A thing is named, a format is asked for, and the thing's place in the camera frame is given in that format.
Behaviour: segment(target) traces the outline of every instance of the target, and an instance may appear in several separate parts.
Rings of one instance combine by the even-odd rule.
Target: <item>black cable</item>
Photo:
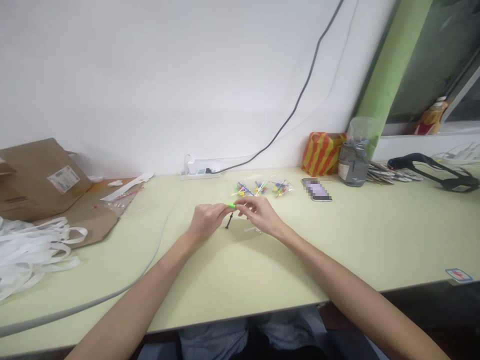
[[[273,144],[273,142],[275,141],[275,139],[279,136],[280,132],[283,130],[283,128],[285,127],[285,125],[287,125],[287,123],[289,122],[289,120],[292,118],[292,116],[295,114],[295,111],[297,111],[297,107],[299,106],[299,102],[300,102],[300,99],[302,98],[302,95],[304,94],[304,91],[305,89],[307,88],[307,85],[309,84],[309,81],[310,81],[310,77],[312,76],[312,72],[314,70],[314,66],[315,66],[315,60],[317,59],[317,54],[319,53],[319,47],[320,47],[320,43],[322,42],[322,39],[325,37],[325,35],[327,34],[327,32],[329,31],[330,29],[330,26],[332,26],[332,23],[334,22],[335,18],[337,17],[337,13],[339,12],[340,10],[340,7],[342,6],[342,3],[344,2],[344,0],[340,0],[338,2],[338,5],[335,9],[335,12],[333,13],[333,16],[331,17],[330,19],[330,22],[328,23],[326,29],[323,31],[323,33],[321,34],[320,38],[318,39],[318,42],[316,43],[316,48],[315,48],[315,54],[313,55],[313,60],[311,62],[311,66],[310,66],[310,71],[308,73],[308,76],[306,78],[306,81],[305,81],[305,85],[303,85],[303,88],[301,89],[300,91],[300,95],[298,96],[298,99],[296,100],[296,103],[295,103],[295,107],[293,108],[293,111],[291,112],[290,116],[286,119],[286,121],[283,123],[283,125],[281,126],[280,130],[277,131],[277,133],[275,134],[275,136],[273,137],[273,139],[268,143],[267,146],[265,146],[262,150],[260,150],[259,152],[257,152],[250,160],[247,160],[245,162],[242,162],[238,165],[233,165],[233,166],[230,166],[230,167],[227,167],[227,168],[224,168],[223,170],[220,170],[220,171],[215,171],[215,172],[212,172],[212,171],[209,171],[209,169],[207,169],[207,173],[209,174],[220,174],[220,173],[223,173],[224,171],[227,171],[227,170],[230,170],[230,169],[233,169],[233,168],[238,168],[242,165],[245,165],[245,164],[248,164],[249,162],[251,162],[253,159],[255,159],[258,155],[260,155],[261,153],[263,153],[265,150],[267,150],[270,145]]]

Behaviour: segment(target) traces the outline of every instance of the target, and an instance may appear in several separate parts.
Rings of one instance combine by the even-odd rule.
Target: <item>cardboard box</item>
[[[66,211],[92,182],[53,138],[0,150],[0,216],[31,222]]]

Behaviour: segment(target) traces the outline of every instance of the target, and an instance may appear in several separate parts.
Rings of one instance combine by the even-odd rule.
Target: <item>white paper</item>
[[[347,175],[349,174],[350,166],[345,164],[338,164],[338,176],[344,181],[347,181]]]
[[[121,188],[117,189],[116,191],[112,192],[110,195],[101,198],[100,200],[103,201],[113,201],[119,196],[125,194],[132,186],[147,182],[153,174],[151,172],[145,172],[136,179],[130,181],[128,184],[123,185]]]
[[[80,178],[70,166],[65,166],[53,175],[50,175],[47,179],[50,180],[60,194],[65,194],[80,181]]]

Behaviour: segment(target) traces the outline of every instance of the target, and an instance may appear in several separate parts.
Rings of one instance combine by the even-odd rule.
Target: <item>light green table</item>
[[[152,257],[172,207],[156,259],[186,230],[195,205],[232,202],[234,183],[255,173],[282,174],[292,182],[294,193],[277,199],[269,195],[275,210],[301,236],[378,291],[448,280],[445,269],[450,268],[480,278],[480,190],[452,193],[430,180],[354,188],[334,177],[324,181],[333,202],[314,202],[301,184],[307,176],[297,168],[228,172],[190,181],[160,176],[145,185],[107,239],[75,251],[81,266],[49,275],[0,303],[0,326],[121,289]],[[218,229],[186,264],[149,331],[328,300],[287,248],[268,235],[245,233],[247,227],[247,220],[234,218],[229,230]],[[0,356],[77,344],[119,298],[0,338]]]

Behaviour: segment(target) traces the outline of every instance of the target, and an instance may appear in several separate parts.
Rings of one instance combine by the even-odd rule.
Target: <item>smartphone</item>
[[[332,197],[316,178],[303,178],[303,187],[313,201],[332,201]]]

